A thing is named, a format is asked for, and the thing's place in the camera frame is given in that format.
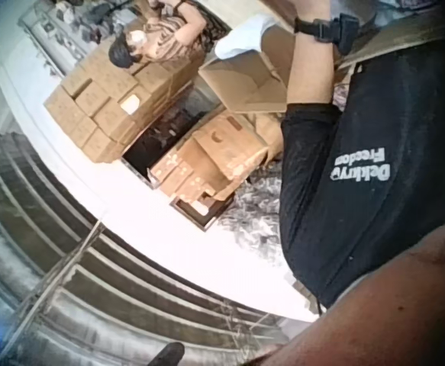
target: black watch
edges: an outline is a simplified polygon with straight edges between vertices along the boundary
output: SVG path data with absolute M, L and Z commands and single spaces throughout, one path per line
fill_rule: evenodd
M 360 21 L 351 15 L 341 14 L 339 19 L 323 21 L 315 19 L 314 22 L 295 19 L 295 33 L 310 34 L 318 42 L 333 43 L 342 55 L 351 52 L 354 40 L 360 31 Z

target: black t-shirt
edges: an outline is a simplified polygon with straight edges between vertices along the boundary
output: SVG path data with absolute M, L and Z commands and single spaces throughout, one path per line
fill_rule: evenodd
M 326 307 L 445 224 L 445 44 L 365 62 L 346 110 L 290 105 L 283 252 Z

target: person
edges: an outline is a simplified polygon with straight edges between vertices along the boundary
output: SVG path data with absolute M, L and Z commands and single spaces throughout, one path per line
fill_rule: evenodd
M 150 0 L 150 5 L 160 11 L 157 3 Z M 208 53 L 215 41 L 227 33 L 227 27 L 198 3 L 186 0 L 160 0 L 160 3 L 170 7 L 173 16 L 153 16 L 143 30 L 127 34 L 119 31 L 108 54 L 114 65 L 128 69 L 143 57 L 151 62 L 164 62 L 189 58 L 201 51 Z
M 330 0 L 292 0 L 303 21 Z M 445 364 L 445 40 L 356 66 L 331 104 L 333 46 L 296 35 L 282 123 L 282 249 L 328 308 L 248 364 Z

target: open cardboard box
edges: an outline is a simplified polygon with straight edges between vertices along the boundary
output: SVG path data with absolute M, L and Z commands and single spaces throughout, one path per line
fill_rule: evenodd
M 337 59 L 337 68 L 443 38 L 445 21 L 435 11 L 404 18 L 356 40 L 353 51 Z M 199 74 L 231 112 L 286 112 L 294 47 L 294 35 L 274 26 L 263 35 L 262 53 L 212 59 Z

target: woman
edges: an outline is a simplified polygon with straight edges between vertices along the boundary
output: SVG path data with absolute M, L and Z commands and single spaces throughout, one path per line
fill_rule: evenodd
M 189 58 L 193 53 L 210 52 L 227 28 L 200 5 L 186 0 L 150 0 L 154 10 L 170 7 L 173 16 L 150 18 L 143 30 L 121 30 L 111 45 L 109 58 L 117 67 L 130 68 L 145 57 L 151 62 Z

